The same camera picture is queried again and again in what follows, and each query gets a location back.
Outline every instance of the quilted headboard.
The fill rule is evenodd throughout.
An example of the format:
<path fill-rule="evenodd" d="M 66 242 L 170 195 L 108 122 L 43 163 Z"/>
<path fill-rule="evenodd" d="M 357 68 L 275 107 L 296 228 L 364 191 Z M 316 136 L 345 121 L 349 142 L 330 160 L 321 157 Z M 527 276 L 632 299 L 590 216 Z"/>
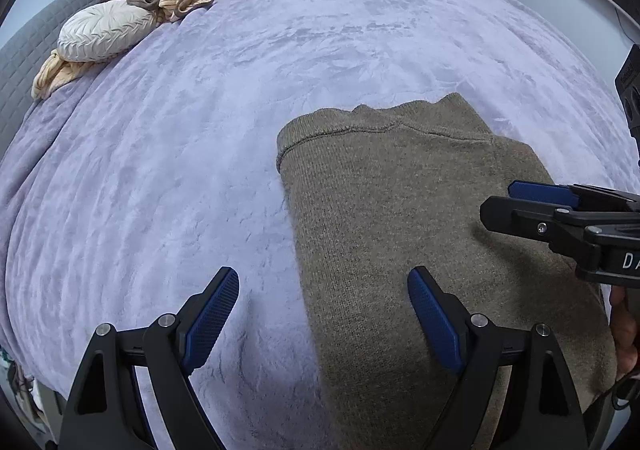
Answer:
<path fill-rule="evenodd" d="M 54 0 L 0 49 L 0 159 L 29 110 L 31 83 L 56 48 L 62 24 L 98 0 Z"/>

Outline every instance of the screw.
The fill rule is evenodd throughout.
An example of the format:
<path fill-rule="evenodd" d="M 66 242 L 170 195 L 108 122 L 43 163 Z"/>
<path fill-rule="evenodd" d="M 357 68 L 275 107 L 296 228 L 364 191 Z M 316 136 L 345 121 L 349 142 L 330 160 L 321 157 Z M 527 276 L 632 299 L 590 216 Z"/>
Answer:
<path fill-rule="evenodd" d="M 476 327 L 487 327 L 489 320 L 484 315 L 473 315 L 471 316 L 471 323 Z"/>
<path fill-rule="evenodd" d="M 95 328 L 95 333 L 98 336 L 104 336 L 109 331 L 111 331 L 111 326 L 109 324 L 100 324 Z"/>
<path fill-rule="evenodd" d="M 538 325 L 536 325 L 536 332 L 540 336 L 548 336 L 549 334 L 551 334 L 551 329 L 549 328 L 548 325 L 538 324 Z"/>
<path fill-rule="evenodd" d="M 171 327 L 171 325 L 173 325 L 174 322 L 175 322 L 175 316 L 173 316 L 172 314 L 162 315 L 158 319 L 158 325 L 160 325 L 161 327 Z"/>

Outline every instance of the pleated round cushion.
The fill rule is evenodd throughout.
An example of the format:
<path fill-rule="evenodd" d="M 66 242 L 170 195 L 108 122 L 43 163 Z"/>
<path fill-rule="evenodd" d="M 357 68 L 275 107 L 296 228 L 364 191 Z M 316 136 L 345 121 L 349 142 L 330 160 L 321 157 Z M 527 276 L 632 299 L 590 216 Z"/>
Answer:
<path fill-rule="evenodd" d="M 155 15 L 126 0 L 110 0 L 74 14 L 60 30 L 58 54 L 68 62 L 100 62 L 133 47 L 156 27 Z"/>

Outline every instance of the blue gripper pad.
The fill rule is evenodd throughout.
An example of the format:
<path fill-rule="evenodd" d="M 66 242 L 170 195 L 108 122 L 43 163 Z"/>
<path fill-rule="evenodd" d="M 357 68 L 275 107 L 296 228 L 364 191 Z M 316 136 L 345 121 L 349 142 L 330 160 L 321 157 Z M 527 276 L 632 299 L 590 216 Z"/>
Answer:
<path fill-rule="evenodd" d="M 228 268 L 186 333 L 184 357 L 180 363 L 185 375 L 190 376 L 194 369 L 206 363 L 231 309 L 236 304 L 239 290 L 238 273 Z"/>
<path fill-rule="evenodd" d="M 509 185 L 509 196 L 512 199 L 548 203 L 550 205 L 570 206 L 577 208 L 578 196 L 566 186 L 529 183 L 527 181 L 513 181 Z"/>
<path fill-rule="evenodd" d="M 436 358 L 443 367 L 459 376 L 466 366 L 461 353 L 462 340 L 436 298 L 436 294 L 442 296 L 444 293 L 439 288 L 431 290 L 417 269 L 409 272 L 407 286 L 415 314 Z"/>

